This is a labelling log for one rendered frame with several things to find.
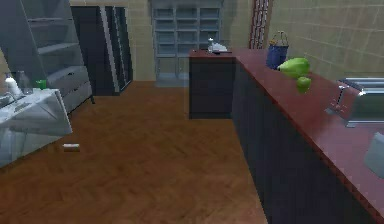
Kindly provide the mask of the clear glass bottle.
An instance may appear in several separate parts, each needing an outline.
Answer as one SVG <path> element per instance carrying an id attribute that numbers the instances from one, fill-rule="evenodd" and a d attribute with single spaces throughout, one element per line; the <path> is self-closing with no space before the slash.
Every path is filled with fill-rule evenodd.
<path id="1" fill-rule="evenodd" d="M 24 71 L 18 71 L 18 85 L 24 95 L 31 95 L 33 93 L 33 87 L 30 83 L 29 78 L 26 76 Z"/>

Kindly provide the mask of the green apple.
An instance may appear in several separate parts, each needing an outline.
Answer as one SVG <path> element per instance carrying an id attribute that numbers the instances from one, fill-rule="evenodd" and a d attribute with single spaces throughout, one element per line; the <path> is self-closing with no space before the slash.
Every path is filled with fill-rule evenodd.
<path id="1" fill-rule="evenodd" d="M 296 80 L 296 88 L 300 93 L 305 93 L 310 88 L 311 82 L 308 77 L 300 77 Z"/>

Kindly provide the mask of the white bottle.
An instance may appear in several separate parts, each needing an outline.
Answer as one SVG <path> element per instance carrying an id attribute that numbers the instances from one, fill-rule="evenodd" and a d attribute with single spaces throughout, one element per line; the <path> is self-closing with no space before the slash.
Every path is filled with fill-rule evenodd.
<path id="1" fill-rule="evenodd" d="M 6 74 L 5 84 L 7 90 L 16 98 L 19 99 L 22 95 L 22 91 L 18 87 L 16 80 L 12 77 L 10 73 Z"/>

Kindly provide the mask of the grey shelving unit with drawers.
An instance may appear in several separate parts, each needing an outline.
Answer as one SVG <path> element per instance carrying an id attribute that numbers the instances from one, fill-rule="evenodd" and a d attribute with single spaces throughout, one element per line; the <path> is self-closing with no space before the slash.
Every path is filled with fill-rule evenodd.
<path id="1" fill-rule="evenodd" d="M 10 71 L 59 90 L 67 112 L 93 98 L 69 0 L 0 0 L 0 50 Z"/>

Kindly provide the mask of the red patterned door frame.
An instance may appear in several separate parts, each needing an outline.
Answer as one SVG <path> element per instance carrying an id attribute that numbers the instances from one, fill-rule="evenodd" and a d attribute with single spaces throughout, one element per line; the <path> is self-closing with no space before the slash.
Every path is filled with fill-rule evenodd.
<path id="1" fill-rule="evenodd" d="M 248 47 L 263 49 L 268 42 L 268 29 L 273 0 L 253 0 Z"/>

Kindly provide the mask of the black fridge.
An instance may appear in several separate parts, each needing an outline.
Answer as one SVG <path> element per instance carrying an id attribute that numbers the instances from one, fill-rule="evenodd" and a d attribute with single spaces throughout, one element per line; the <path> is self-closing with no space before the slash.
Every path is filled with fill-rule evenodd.
<path id="1" fill-rule="evenodd" d="M 72 6 L 71 12 L 93 94 L 119 96 L 133 81 L 126 9 Z"/>

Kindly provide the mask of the dark red-topped kitchen counter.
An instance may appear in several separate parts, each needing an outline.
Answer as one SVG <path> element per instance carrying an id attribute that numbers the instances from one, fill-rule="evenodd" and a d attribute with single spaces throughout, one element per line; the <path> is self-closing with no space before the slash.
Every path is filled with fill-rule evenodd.
<path id="1" fill-rule="evenodd" d="M 364 163 L 384 124 L 345 126 L 326 109 L 335 83 L 295 80 L 263 50 L 189 54 L 189 116 L 233 122 L 267 224 L 384 224 L 384 177 Z"/>

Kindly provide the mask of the grey-blue open shelf unit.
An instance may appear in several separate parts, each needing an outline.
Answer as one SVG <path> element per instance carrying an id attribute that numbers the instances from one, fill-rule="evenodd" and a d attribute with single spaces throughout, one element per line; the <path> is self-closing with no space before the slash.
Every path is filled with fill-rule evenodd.
<path id="1" fill-rule="evenodd" d="M 223 0 L 151 0 L 157 81 L 186 81 L 189 53 L 220 40 Z"/>

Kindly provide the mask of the pale grey box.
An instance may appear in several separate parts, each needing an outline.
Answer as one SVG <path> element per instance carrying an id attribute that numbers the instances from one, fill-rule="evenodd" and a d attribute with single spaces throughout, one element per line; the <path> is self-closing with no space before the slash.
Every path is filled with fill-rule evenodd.
<path id="1" fill-rule="evenodd" d="M 364 164 L 378 177 L 384 179 L 384 135 L 374 134 L 364 157 Z"/>

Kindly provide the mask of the white sink counter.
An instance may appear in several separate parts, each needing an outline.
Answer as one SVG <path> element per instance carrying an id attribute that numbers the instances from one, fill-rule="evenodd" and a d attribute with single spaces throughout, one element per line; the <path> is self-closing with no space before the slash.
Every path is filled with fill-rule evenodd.
<path id="1" fill-rule="evenodd" d="M 0 167 L 8 165 L 72 132 L 60 91 L 35 89 L 0 108 Z"/>

